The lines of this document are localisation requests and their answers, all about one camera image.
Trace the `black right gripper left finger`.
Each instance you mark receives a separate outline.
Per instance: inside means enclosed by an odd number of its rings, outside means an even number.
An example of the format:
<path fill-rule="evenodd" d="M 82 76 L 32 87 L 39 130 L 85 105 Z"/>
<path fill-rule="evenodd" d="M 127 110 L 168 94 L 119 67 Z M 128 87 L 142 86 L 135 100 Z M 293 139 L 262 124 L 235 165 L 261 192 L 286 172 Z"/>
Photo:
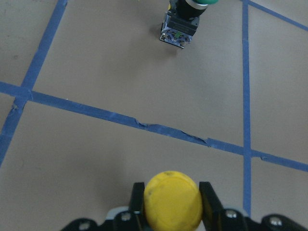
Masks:
<path fill-rule="evenodd" d="M 130 202 L 129 202 L 129 211 L 133 214 L 134 219 L 136 220 L 136 230 L 143 230 L 143 208 L 144 208 L 144 182 L 136 182 L 133 184 Z"/>

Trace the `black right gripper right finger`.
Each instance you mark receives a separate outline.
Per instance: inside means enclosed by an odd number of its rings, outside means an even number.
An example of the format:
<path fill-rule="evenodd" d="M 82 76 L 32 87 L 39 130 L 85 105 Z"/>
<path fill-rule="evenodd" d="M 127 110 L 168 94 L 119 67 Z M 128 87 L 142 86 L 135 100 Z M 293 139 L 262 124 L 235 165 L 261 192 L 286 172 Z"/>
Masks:
<path fill-rule="evenodd" d="M 199 191 L 202 199 L 202 222 L 204 226 L 217 226 L 222 203 L 210 182 L 199 182 Z"/>

